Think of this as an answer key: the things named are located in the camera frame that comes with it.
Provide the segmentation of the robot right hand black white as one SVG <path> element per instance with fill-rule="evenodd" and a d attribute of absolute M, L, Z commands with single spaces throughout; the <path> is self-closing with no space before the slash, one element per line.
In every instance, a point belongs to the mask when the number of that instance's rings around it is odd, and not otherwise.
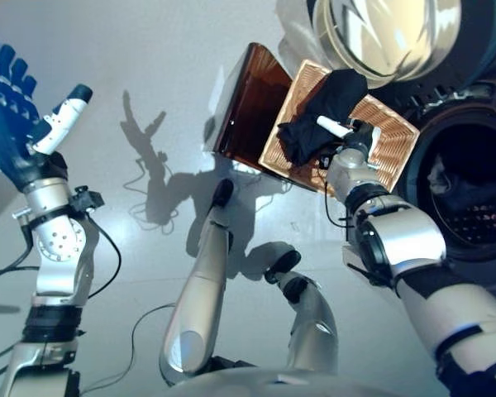
<path fill-rule="evenodd" d="M 340 139 L 345 148 L 360 151 L 366 162 L 370 160 L 381 135 L 379 127 L 357 118 L 348 118 L 341 123 L 327 116 L 318 116 L 316 124 Z"/>

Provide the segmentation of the robot left hand black white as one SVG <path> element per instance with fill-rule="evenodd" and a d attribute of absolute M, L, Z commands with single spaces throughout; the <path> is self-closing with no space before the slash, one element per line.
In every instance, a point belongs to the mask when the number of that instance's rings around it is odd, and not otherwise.
<path fill-rule="evenodd" d="M 0 43 L 0 172 L 20 192 L 39 179 L 68 179 L 57 148 L 93 96 L 90 87 L 78 84 L 41 116 L 32 99 L 36 79 L 27 68 L 10 45 Z"/>

